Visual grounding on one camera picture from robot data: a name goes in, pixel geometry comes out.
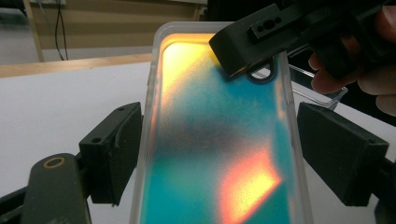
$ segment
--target clamp jaw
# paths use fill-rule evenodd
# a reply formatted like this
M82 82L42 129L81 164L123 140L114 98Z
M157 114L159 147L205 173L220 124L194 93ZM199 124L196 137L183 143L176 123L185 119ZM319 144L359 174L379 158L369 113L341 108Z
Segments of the clamp jaw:
M367 62L391 63L396 44L375 32L375 14L385 0L287 0L272 4L215 34L209 44L226 74L252 72L286 50L289 56L311 48L334 77L356 68L340 40L351 33Z
M346 206L378 198L375 223L396 223L396 162L389 143L334 111L300 103L297 115L304 159Z

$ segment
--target yellow light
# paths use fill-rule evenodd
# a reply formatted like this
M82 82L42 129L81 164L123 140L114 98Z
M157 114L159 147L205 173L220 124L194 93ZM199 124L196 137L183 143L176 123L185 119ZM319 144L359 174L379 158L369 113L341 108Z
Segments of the yellow light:
M199 69L200 61L212 55L207 45L213 35L169 35L163 41L162 104L171 103L175 91L181 92L189 74Z

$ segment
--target clear container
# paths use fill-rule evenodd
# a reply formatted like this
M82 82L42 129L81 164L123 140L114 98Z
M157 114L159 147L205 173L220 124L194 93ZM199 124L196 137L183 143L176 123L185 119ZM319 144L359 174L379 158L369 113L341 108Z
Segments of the clear container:
M131 223L312 223L286 53L274 78L222 74L225 22L157 32Z
M302 101L304 102L321 105L323 107L334 110L340 100L343 98L343 96L347 94L346 87L343 87L339 91L326 95L314 92L311 88L311 81L314 77L314 74L291 64L289 65L289 68L291 73L291 86L293 88L293 92L294 94L302 96Z

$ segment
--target wall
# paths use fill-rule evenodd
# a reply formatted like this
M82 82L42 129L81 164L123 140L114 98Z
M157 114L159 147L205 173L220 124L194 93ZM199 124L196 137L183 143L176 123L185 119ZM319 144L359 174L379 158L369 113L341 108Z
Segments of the wall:
M57 7L43 5L49 25L38 4L24 0L34 32L37 53L55 49ZM157 29L169 21L198 21L200 6L173 1L66 0L61 7L69 49L152 45ZM61 25L58 28L63 47Z

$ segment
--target black cable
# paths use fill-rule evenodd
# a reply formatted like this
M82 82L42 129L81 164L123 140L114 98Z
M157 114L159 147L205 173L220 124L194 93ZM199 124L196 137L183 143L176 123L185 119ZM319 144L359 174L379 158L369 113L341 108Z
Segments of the black cable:
M59 21L57 21L56 29L52 28L52 26L51 26L51 24L50 24L50 20L49 20L49 18L47 17L46 12L44 11L43 4L42 4L41 1L42 1L42 0L37 0L38 6L40 7L41 13L43 14L43 17L44 17L44 19L46 20L46 23L47 23L47 25L49 26L50 31L52 32L52 34L53 34L54 37L55 37L55 46L56 46L56 49L58 50L59 57L60 57L61 60L63 61L63 60L64 60L64 57L62 56L62 53L61 53L61 51L60 51L60 49L59 49L59 46L58 46L58 23L59 23Z
M62 61L64 61L64 57L62 56L62 53L61 53L61 51L59 49L59 45L58 45L58 26L59 26L59 20L61 20L62 32L63 32L63 36L64 36L64 52L66 54L66 60L69 60L69 57L67 55L66 35L65 35L65 31L64 31L64 17L62 15L62 11L61 11L60 0L56 0L56 4L58 6L58 16L56 18L56 25L55 25L55 45L56 45L56 49L58 50L59 56L61 57Z

